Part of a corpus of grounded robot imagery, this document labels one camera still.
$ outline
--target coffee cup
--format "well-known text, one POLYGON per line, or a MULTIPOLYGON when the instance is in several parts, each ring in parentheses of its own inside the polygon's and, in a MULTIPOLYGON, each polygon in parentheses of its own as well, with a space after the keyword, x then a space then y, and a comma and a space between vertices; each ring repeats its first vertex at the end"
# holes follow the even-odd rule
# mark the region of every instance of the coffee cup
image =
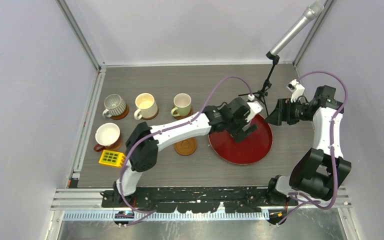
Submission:
POLYGON ((96 130, 95 140, 98 143, 93 150, 100 152, 104 149, 114 147, 115 143, 121 138, 120 128, 115 123, 108 122, 96 130))
POLYGON ((137 110, 134 112, 134 119, 150 120, 158 114, 157 103, 154 97, 149 93, 142 93, 136 97, 134 101, 137 110))
POLYGON ((174 108, 171 110, 173 117, 184 117, 191 112, 192 99, 186 93, 179 93, 174 97, 174 108))
POLYGON ((123 114, 126 111, 127 104, 120 95, 111 94, 105 98, 103 106, 105 110, 102 112, 102 116, 111 118, 123 114))

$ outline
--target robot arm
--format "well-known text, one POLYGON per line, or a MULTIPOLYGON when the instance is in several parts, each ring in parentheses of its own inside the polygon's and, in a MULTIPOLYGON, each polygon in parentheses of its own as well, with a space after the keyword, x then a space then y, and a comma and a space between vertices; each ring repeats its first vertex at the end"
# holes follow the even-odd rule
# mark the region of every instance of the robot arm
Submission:
MULTIPOLYGON (((146 122, 139 123, 126 142, 127 153, 139 139, 159 131, 161 133, 148 138, 134 149, 122 178, 123 194, 128 196, 136 191, 142 173, 155 166, 158 152, 166 147, 188 138, 225 130, 236 142, 241 142, 257 129, 256 125, 251 125, 251 120, 262 109, 257 101, 245 102, 237 97, 220 109, 212 105, 206 106, 197 118, 198 113, 195 113, 185 119, 163 125, 148 126, 146 122)), ((116 185, 119 188, 120 179, 116 181, 116 185)))
MULTIPOLYGON (((298 94, 302 94, 304 87, 296 80, 288 88, 292 91, 292 98, 278 99, 275 110, 266 118, 266 122, 279 126, 282 122, 293 125, 301 121, 313 121, 313 146, 298 162, 289 176, 276 176, 268 184, 267 200, 271 204, 284 202, 291 192, 304 192, 312 198, 328 201, 333 195, 333 175, 330 151, 330 124, 332 116, 342 105, 336 101, 335 88, 320 86, 310 102, 298 101, 298 94), (326 167, 326 173, 317 171, 320 166, 326 167)), ((333 126, 334 156, 338 175, 338 185, 351 171, 351 163, 343 159, 340 147, 340 123, 343 111, 335 117, 333 126)))

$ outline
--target microphone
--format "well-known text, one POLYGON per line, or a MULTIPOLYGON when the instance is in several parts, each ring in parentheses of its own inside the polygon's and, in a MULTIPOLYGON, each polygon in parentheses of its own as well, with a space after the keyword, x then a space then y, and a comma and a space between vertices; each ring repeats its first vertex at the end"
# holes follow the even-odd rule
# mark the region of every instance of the microphone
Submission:
POLYGON ((302 16, 295 24, 287 31, 285 35, 271 48, 265 55, 267 58, 274 60, 278 53, 312 20, 317 18, 323 11, 325 6, 318 1, 313 2, 305 9, 302 16))

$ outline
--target mug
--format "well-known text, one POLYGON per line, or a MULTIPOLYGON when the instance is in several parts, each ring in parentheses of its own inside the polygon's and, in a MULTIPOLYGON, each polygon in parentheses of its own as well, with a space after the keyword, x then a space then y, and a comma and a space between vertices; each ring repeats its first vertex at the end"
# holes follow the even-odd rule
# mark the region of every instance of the mug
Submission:
POLYGON ((104 118, 111 118, 113 116, 119 116, 126 110, 126 102, 118 94, 111 94, 103 101, 105 110, 102 112, 104 118))
POLYGON ((149 120, 155 117, 158 113, 157 103, 155 102, 154 97, 149 93, 139 94, 139 96, 136 97, 134 104, 136 104, 137 108, 133 115, 136 120, 149 120))
POLYGON ((96 130, 95 140, 98 143, 93 150, 100 152, 104 149, 111 148, 120 138, 120 128, 115 123, 108 122, 96 130))
POLYGON ((186 93, 179 93, 174 97, 174 108, 171 110, 173 117, 184 117, 191 112, 192 99, 186 93))

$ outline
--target microphone stand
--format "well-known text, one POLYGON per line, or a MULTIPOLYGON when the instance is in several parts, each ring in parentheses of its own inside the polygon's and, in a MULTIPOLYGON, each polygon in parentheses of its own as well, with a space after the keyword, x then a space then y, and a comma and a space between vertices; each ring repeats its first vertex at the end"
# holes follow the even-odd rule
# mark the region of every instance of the microphone stand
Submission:
MULTIPOLYGON (((270 72, 268 73, 268 76, 265 79, 265 81, 264 81, 264 83, 262 85, 261 90, 253 92, 252 94, 254 94, 255 97, 257 98, 257 100, 259 100, 264 105, 265 112, 267 113, 267 116, 268 116, 269 115, 269 110, 267 109, 267 104, 266 104, 265 97, 267 97, 267 95, 269 95, 267 90, 269 90, 272 87, 272 83, 270 82, 270 77, 272 76, 273 70, 275 69, 276 65, 279 63, 280 57, 278 55, 272 55, 270 52, 268 52, 266 56, 270 60, 273 61, 271 69, 270 69, 270 72)), ((247 96, 248 94, 249 93, 239 94, 239 96, 247 96)))

